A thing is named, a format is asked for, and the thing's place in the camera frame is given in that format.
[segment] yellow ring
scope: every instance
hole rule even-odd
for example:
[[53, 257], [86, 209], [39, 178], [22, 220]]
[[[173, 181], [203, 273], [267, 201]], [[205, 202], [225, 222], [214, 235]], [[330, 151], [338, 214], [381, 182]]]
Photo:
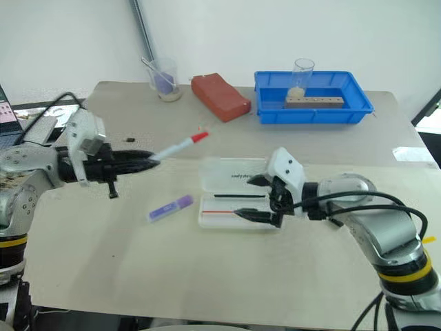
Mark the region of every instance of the yellow ring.
[[432, 270], [432, 261], [430, 260], [430, 256], [427, 254], [426, 250], [424, 250], [424, 253], [426, 254], [427, 262], [423, 269], [418, 270], [413, 274], [407, 274], [405, 276], [387, 276], [386, 274], [380, 273], [378, 273], [378, 276], [380, 276], [385, 281], [390, 281], [392, 283], [408, 283], [410, 281], [417, 281], [418, 279], [426, 276]]
[[26, 241], [28, 241], [28, 236], [26, 236], [24, 238], [20, 238], [20, 239], [11, 240], [11, 241], [0, 241], [0, 248], [18, 246], [18, 245], [21, 245], [22, 243], [25, 243]]

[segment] test tube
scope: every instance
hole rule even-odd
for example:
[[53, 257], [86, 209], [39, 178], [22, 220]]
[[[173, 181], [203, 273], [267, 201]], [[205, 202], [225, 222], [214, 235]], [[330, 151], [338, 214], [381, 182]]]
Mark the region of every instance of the test tube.
[[310, 59], [297, 59], [292, 70], [291, 86], [287, 97], [303, 98], [311, 80], [315, 63]]

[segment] white pen case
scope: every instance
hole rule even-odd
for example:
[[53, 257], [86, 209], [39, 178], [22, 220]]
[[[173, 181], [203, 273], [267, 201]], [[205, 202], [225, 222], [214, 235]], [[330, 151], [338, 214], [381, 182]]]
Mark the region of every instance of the white pen case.
[[[265, 159], [203, 159], [199, 167], [204, 190], [199, 204], [199, 226], [210, 229], [279, 230], [271, 224], [248, 221], [232, 213], [240, 208], [271, 211], [268, 198], [271, 189], [247, 183], [252, 176], [264, 173], [266, 166]], [[233, 197], [215, 197], [219, 195]]]

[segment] black cable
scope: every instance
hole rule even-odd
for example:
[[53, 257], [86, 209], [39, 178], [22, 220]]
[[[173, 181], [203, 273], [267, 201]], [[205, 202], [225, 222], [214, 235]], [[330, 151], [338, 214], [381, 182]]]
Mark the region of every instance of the black cable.
[[378, 314], [380, 312], [381, 299], [383, 299], [383, 292], [380, 294], [380, 298], [378, 298], [377, 305], [375, 306], [375, 312], [373, 314], [373, 331], [378, 331]]
[[35, 321], [34, 321], [34, 315], [32, 313], [32, 308], [29, 311], [28, 319], [29, 319], [29, 331], [34, 331], [35, 330], [35, 325], [34, 325]]
[[378, 300], [380, 300], [380, 298], [382, 297], [382, 292], [377, 295], [372, 301], [371, 303], [365, 308], [365, 310], [362, 311], [362, 313], [360, 314], [360, 316], [357, 318], [356, 322], [353, 324], [351, 331], [356, 331], [358, 326], [360, 325], [361, 321], [365, 318], [365, 316], [367, 315], [367, 313], [372, 309], [372, 307], [374, 307], [374, 305], [377, 304]]
[[35, 141], [30, 141], [30, 140], [22, 140], [21, 142], [22, 142], [22, 143], [35, 143], [35, 144], [40, 145], [40, 146], [42, 146], [42, 147], [47, 147], [47, 146], [44, 146], [44, 145], [41, 144], [41, 143], [36, 143]]
[[322, 200], [335, 199], [335, 198], [340, 198], [340, 197], [349, 197], [349, 196], [353, 196], [353, 195], [369, 195], [369, 196], [375, 196], [375, 197], [382, 197], [382, 198], [386, 198], [386, 199], [389, 199], [389, 200], [395, 202], [397, 205], [404, 205], [403, 202], [401, 200], [399, 200], [399, 198], [394, 197], [391, 194], [387, 194], [387, 193], [383, 193], [383, 192], [346, 191], [346, 192], [337, 192], [337, 193], [332, 193], [332, 194], [320, 195], [319, 197], [305, 199], [305, 200], [302, 200], [298, 203], [293, 204], [292, 208], [296, 209], [299, 207], [304, 207], [305, 205], [312, 205], [312, 204], [318, 203]]
[[32, 129], [32, 127], [35, 125], [36, 122], [39, 121], [39, 119], [41, 117], [44, 116], [44, 114], [53, 106], [55, 106], [60, 100], [66, 98], [66, 97], [71, 97], [75, 100], [75, 103], [80, 107], [83, 108], [83, 105], [81, 104], [81, 102], [78, 100], [78, 98], [75, 96], [75, 94], [73, 94], [72, 92], [66, 92], [63, 93], [62, 95], [60, 95], [58, 98], [56, 98], [53, 102], [51, 102], [44, 110], [43, 112], [41, 112], [40, 114], [38, 114], [38, 116], [35, 118], [34, 121], [32, 121], [31, 124], [29, 124], [27, 126], [27, 128], [19, 135], [19, 137], [17, 138], [17, 140], [15, 141], [15, 145], [19, 145], [20, 143], [23, 143], [23, 139], [25, 137], [25, 135], [27, 135], [27, 133], [30, 131], [30, 129]]
[[403, 212], [409, 212], [421, 219], [422, 225], [420, 230], [420, 239], [424, 238], [424, 235], [426, 234], [428, 225], [427, 217], [421, 211], [407, 207], [405, 205], [359, 205], [356, 207], [334, 210], [333, 212], [328, 213], [328, 216], [344, 214], [346, 212], [357, 212], [360, 210], [401, 210]]

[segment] red block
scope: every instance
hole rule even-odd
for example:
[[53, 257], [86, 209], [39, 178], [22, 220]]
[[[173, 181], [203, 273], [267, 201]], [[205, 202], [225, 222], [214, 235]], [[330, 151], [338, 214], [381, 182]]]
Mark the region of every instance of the red block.
[[251, 101], [242, 97], [217, 73], [193, 77], [192, 90], [224, 122], [242, 116], [251, 109]]

